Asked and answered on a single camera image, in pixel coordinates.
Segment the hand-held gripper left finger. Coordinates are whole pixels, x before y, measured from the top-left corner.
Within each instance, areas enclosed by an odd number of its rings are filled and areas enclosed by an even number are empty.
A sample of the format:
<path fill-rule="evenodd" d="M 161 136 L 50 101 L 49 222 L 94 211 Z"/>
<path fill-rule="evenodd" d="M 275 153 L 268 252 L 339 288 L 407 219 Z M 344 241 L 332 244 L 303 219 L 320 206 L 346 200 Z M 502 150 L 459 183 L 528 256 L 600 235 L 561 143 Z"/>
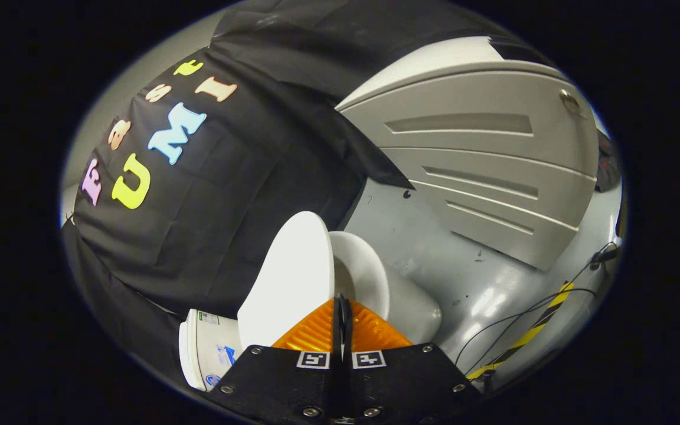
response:
<path fill-rule="evenodd" d="M 248 345 L 210 401 L 244 423 L 336 423 L 344 415 L 344 297 L 324 301 L 270 345 Z"/>

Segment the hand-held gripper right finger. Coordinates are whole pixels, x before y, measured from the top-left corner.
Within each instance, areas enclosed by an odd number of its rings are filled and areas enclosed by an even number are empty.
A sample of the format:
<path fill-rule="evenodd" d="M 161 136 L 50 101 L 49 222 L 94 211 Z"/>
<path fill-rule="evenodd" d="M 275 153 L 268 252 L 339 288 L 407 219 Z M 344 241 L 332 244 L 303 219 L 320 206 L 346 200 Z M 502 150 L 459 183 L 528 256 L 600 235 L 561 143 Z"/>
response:
<path fill-rule="evenodd" d="M 342 416 L 352 423 L 458 423 L 483 394 L 432 342 L 411 344 L 359 302 L 342 301 Z"/>

